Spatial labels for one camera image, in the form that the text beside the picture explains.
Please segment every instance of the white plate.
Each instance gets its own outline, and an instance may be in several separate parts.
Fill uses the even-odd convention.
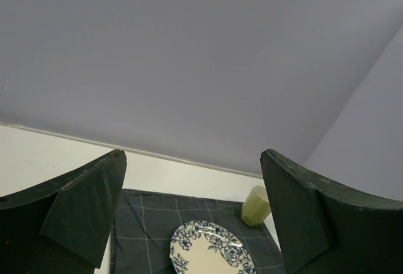
[[[178,274],[256,274],[251,255],[231,232],[204,220],[178,227],[169,257]]]

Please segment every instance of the black cloth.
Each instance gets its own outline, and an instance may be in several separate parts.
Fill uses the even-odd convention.
[[[241,208],[239,202],[123,189],[111,231],[110,273],[175,273],[169,258],[171,236],[191,220],[214,222],[238,237],[256,273],[286,273],[266,226],[245,225]]]

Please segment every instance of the blue floral pattern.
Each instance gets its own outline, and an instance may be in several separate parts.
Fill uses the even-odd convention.
[[[178,243],[185,251],[192,247],[192,240],[202,236],[211,244],[208,249],[220,253],[228,265],[234,268],[242,267],[237,274],[256,274],[250,254],[243,244],[228,230],[205,220],[192,220],[179,227],[171,239],[171,254],[176,273],[185,274],[189,261],[178,253],[175,255],[174,243]]]

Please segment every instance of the yellow cup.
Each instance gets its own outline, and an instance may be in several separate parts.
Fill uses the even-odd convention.
[[[242,205],[241,219],[249,227],[261,225],[271,212],[264,186],[254,186]]]

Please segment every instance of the white table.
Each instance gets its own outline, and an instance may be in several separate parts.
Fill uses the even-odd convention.
[[[0,126],[0,197],[80,167],[112,148]],[[126,152],[126,155],[124,188],[242,202],[252,186],[263,185],[259,178],[132,152]],[[265,223],[278,246],[271,215]],[[101,269],[95,273],[109,272],[109,256],[108,244]]]

